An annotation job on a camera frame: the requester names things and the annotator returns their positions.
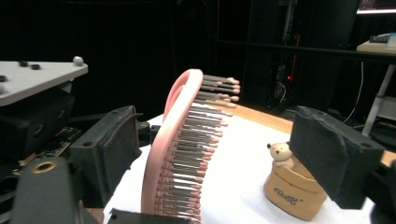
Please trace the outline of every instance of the bear figurine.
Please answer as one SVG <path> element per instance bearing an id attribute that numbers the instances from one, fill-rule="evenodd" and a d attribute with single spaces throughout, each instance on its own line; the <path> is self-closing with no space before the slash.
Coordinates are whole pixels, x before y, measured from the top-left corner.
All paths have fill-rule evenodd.
<path id="1" fill-rule="evenodd" d="M 291 169 L 294 162 L 291 158 L 292 152 L 289 149 L 289 142 L 286 143 L 268 143 L 268 149 L 270 149 L 271 157 L 274 158 L 276 166 L 286 166 Z"/>

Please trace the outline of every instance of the cable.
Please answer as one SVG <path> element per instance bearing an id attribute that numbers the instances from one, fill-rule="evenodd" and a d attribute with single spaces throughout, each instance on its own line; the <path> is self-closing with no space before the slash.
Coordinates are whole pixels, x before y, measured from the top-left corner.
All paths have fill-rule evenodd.
<path id="1" fill-rule="evenodd" d="M 356 99 L 356 103 L 353 106 L 352 111 L 350 112 L 349 116 L 346 118 L 346 120 L 343 121 L 343 123 L 347 122 L 347 120 L 350 119 L 350 117 L 353 115 L 353 113 L 355 112 L 356 106 L 358 105 L 358 101 L 361 98 L 361 89 L 363 87 L 363 77 L 364 77 L 364 69 L 363 69 L 363 62 L 361 62 L 361 87 L 359 88 L 359 93 L 358 93 L 358 98 Z"/>

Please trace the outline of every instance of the pink hairbrush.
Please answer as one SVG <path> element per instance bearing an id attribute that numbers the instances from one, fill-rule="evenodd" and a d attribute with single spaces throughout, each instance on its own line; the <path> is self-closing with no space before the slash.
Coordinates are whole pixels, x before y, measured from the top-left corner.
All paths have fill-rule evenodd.
<path id="1" fill-rule="evenodd" d="M 200 195 L 207 161 L 215 152 L 217 137 L 222 137 L 220 128 L 227 126 L 221 116 L 232 115 L 207 105 L 235 107 L 231 102 L 239 100 L 219 92 L 239 93 L 239 81 L 190 69 L 173 85 L 163 125 L 148 155 L 142 213 L 201 222 Z"/>

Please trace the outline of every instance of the gripper pad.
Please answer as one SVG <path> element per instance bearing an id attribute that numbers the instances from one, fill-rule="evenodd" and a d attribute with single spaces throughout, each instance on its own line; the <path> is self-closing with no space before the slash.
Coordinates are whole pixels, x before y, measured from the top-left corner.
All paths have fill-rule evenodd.
<path id="1" fill-rule="evenodd" d="M 384 148 L 332 116 L 298 106 L 290 149 L 329 197 L 343 209 L 361 209 L 366 176 Z"/>

